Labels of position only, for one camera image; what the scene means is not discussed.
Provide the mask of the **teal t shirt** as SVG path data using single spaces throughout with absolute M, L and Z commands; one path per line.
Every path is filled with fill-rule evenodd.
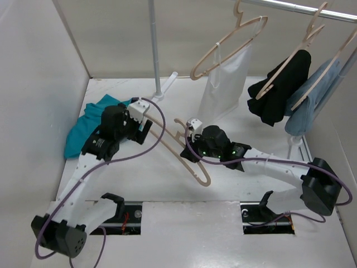
M 131 103 L 131 99 L 121 102 L 106 94 L 97 103 L 87 103 L 84 114 L 78 118 L 76 124 L 74 124 L 67 135 L 64 159 L 78 158 L 86 140 L 100 125 L 104 109 L 109 106 L 117 106 L 120 103 L 123 103 L 127 107 Z

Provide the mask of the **beige wooden hanger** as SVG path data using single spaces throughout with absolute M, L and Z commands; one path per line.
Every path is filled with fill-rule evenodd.
M 158 127 L 162 128 L 166 134 L 168 134 L 178 145 L 185 148 L 185 144 L 181 141 L 181 138 L 184 136 L 183 132 L 177 131 L 176 134 L 173 134 L 167 127 L 163 126 L 163 123 L 159 122 L 156 118 L 146 114 L 145 117 L 155 123 Z M 206 170 L 205 166 L 201 162 L 195 163 L 195 166 L 200 169 L 201 173 L 205 177 L 205 181 L 203 181 L 197 174 L 197 172 L 191 168 L 189 161 L 182 158 L 175 149 L 165 142 L 163 139 L 160 140 L 160 143 L 164 145 L 164 147 L 169 150 L 170 153 L 185 167 L 185 169 L 192 175 L 192 177 L 203 187 L 209 187 L 211 185 L 211 176 Z

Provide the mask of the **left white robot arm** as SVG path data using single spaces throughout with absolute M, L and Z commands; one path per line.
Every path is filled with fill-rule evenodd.
M 110 164 L 123 140 L 143 144 L 152 121 L 144 120 L 150 104 L 138 99 L 128 106 L 108 106 L 101 122 L 85 141 L 76 169 L 55 203 L 44 216 L 35 216 L 31 228 L 36 236 L 35 254 L 44 247 L 52 253 L 75 258 L 84 248 L 87 236 L 107 220 L 119 221 L 124 216 L 124 198 L 105 193 L 91 207 L 86 196 L 94 187 L 101 171 Z

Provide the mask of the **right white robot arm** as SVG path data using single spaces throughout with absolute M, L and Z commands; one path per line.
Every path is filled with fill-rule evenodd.
M 342 188 L 324 160 L 284 160 L 249 145 L 230 141 L 216 125 L 200 130 L 188 123 L 185 129 L 185 149 L 181 156 L 191 162 L 204 161 L 247 175 L 264 175 L 291 185 L 292 188 L 285 191 L 265 192 L 258 206 L 259 216 L 265 220 L 301 209 L 330 216 Z

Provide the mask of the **beige hanger holding black garment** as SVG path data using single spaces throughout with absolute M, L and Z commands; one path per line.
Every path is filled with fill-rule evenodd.
M 310 21 L 304 38 L 301 43 L 295 48 L 293 53 L 283 62 L 283 64 L 279 67 L 279 69 L 271 76 L 271 78 L 265 83 L 265 85 L 261 88 L 261 90 L 255 96 L 256 100 L 261 99 L 271 88 L 273 88 L 273 81 L 279 76 L 281 71 L 288 65 L 288 63 L 292 60 L 292 58 L 297 54 L 299 50 L 303 50 L 311 45 L 314 38 L 321 32 L 321 30 L 325 27 L 324 24 L 321 24 L 319 27 L 315 26 L 315 22 L 320 15 L 320 13 L 328 7 L 328 3 L 324 2 L 317 11 L 313 14 L 313 18 Z

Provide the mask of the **beige hanger holding denim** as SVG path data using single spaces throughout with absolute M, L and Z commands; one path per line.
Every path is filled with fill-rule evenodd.
M 350 36 L 346 39 L 346 41 L 341 45 L 339 50 L 337 51 L 336 55 L 332 58 L 330 61 L 329 65 L 325 68 L 325 70 L 321 73 L 321 75 L 316 79 L 316 81 L 309 87 L 308 91 L 302 95 L 302 97 L 294 104 L 294 106 L 291 108 L 291 111 L 294 111 L 306 98 L 307 96 L 313 91 L 315 86 L 318 85 L 320 80 L 324 77 L 324 75 L 329 71 L 329 69 L 332 67 L 333 63 L 339 58 L 340 54 L 348 46 L 349 43 L 355 38 L 357 32 L 357 28 L 354 28 Z

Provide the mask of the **white rack base foot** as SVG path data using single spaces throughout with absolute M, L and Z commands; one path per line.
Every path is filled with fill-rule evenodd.
M 174 71 L 161 86 L 161 93 L 154 93 L 154 95 L 151 97 L 151 100 L 153 100 L 155 103 L 162 101 L 171 85 L 175 82 L 177 76 L 178 72 Z

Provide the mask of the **white hanging cloth bag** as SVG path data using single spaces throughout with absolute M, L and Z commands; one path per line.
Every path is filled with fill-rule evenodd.
M 235 109 L 243 92 L 248 74 L 252 45 L 243 47 L 227 61 L 221 59 L 220 44 L 214 52 L 218 67 L 208 76 L 197 118 L 203 125 L 211 125 Z

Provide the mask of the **black hanging garment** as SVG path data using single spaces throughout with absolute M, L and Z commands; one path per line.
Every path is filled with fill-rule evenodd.
M 267 125 L 274 126 L 284 118 L 287 100 L 307 81 L 311 65 L 311 54 L 306 50 L 298 50 L 291 61 L 284 67 L 273 81 L 273 87 L 259 100 L 256 95 L 281 67 L 278 65 L 267 74 L 265 80 L 248 88 L 250 99 L 247 101 L 249 111 L 260 117 Z

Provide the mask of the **white rack right base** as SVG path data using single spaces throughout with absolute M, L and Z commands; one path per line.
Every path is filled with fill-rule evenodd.
M 288 161 L 291 166 L 291 173 L 300 179 L 307 175 L 308 171 L 313 170 L 313 159 L 302 136 L 291 136 L 288 140 Z

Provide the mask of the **blue denim hanging garment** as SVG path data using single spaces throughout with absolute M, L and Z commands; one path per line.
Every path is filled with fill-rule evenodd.
M 285 116 L 289 119 L 285 125 L 285 131 L 291 136 L 302 136 L 308 132 L 313 125 L 314 110 L 323 96 L 327 93 L 329 86 L 336 78 L 342 68 L 342 64 L 337 59 L 329 71 L 320 80 L 313 91 L 307 96 L 307 98 L 294 110 L 291 108 L 294 104 L 306 93 L 309 87 L 316 81 L 325 68 L 329 65 L 331 60 L 324 62 L 304 83 L 296 90 L 286 102 Z

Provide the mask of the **silver rack top bar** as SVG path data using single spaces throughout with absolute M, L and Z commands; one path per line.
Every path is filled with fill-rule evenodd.
M 302 6 L 299 4 L 293 4 L 282 1 L 270 1 L 270 0 L 243 0 L 243 3 L 269 7 L 273 9 L 279 9 L 288 12 L 300 13 L 304 15 L 313 16 L 317 11 L 317 8 Z M 337 20 L 343 22 L 356 23 L 356 15 L 351 15 L 347 13 L 341 13 L 336 11 L 322 10 L 319 17 L 327 18 L 330 20 Z

